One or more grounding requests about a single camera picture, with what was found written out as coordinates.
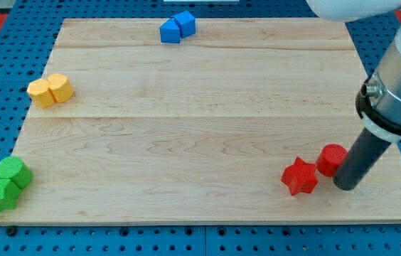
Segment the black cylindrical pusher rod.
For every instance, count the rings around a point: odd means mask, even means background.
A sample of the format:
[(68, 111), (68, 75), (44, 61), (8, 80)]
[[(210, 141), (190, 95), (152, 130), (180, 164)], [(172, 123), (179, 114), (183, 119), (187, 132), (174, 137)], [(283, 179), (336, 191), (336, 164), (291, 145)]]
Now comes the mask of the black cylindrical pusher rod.
[(366, 128), (362, 130), (333, 177), (341, 190), (353, 190), (391, 145)]

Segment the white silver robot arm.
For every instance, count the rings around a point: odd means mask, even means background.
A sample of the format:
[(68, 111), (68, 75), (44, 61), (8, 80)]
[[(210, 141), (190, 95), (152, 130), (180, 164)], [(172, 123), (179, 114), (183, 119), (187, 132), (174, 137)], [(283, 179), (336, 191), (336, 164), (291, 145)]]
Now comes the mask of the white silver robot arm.
[[(328, 21), (351, 22), (401, 9), (401, 0), (308, 0)], [(387, 148), (401, 142), (401, 25), (377, 68), (355, 99), (363, 131), (334, 174), (334, 184), (353, 190)]]

